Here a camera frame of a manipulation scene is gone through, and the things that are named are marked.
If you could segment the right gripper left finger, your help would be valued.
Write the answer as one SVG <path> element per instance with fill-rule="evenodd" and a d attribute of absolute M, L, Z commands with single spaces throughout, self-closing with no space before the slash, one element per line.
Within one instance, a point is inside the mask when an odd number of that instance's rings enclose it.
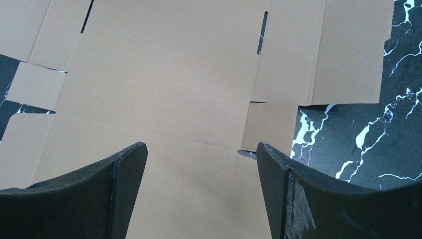
<path fill-rule="evenodd" d="M 1 238 L 125 238 L 147 155 L 146 144 L 137 142 L 28 188 L 2 189 Z"/>

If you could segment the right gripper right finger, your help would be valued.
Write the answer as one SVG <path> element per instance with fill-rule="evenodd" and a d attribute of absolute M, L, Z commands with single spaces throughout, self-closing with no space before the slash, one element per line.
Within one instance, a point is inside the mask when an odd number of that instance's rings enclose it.
<path fill-rule="evenodd" d="M 260 142 L 256 159 L 274 239 L 419 239 L 422 184 L 374 190 L 330 177 Z"/>

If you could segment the brown cardboard box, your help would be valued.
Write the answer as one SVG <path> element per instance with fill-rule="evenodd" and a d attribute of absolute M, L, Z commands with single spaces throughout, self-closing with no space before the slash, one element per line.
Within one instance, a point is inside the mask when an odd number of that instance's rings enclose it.
<path fill-rule="evenodd" d="M 298 106 L 377 103 L 392 0 L 3 0 L 19 61 L 1 188 L 142 141 L 130 239 L 268 239 L 259 142 L 290 154 Z"/>

